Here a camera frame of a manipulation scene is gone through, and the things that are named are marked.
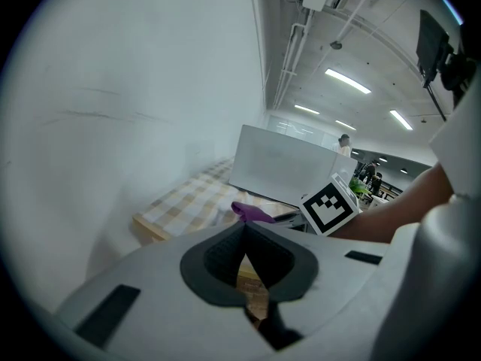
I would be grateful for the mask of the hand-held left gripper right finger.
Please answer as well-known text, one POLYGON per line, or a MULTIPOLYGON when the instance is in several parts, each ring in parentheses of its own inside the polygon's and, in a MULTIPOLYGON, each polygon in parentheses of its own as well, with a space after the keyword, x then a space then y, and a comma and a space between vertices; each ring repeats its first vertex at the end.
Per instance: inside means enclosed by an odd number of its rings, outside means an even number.
POLYGON ((268 291, 260 334, 275 350, 311 336, 361 289, 387 248, 248 222, 245 253, 268 291))

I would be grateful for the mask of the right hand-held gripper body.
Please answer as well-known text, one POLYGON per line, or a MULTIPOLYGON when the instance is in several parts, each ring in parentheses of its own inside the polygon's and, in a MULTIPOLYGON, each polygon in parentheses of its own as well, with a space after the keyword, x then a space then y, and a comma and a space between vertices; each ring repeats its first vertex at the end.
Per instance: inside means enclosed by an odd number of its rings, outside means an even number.
POLYGON ((329 236, 360 213, 358 197, 338 173, 304 194, 297 210, 275 217, 275 225, 319 236, 329 236))

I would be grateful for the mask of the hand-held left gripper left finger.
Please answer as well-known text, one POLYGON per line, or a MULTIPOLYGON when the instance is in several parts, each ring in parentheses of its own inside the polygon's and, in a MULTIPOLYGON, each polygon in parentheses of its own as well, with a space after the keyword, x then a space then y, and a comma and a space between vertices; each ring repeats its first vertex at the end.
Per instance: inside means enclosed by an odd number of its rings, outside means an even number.
POLYGON ((242 308, 198 298, 180 273, 182 255, 223 230, 214 226, 141 247, 77 288, 56 316, 76 329, 118 285, 139 289, 105 350, 127 360, 259 360, 274 349, 242 308))

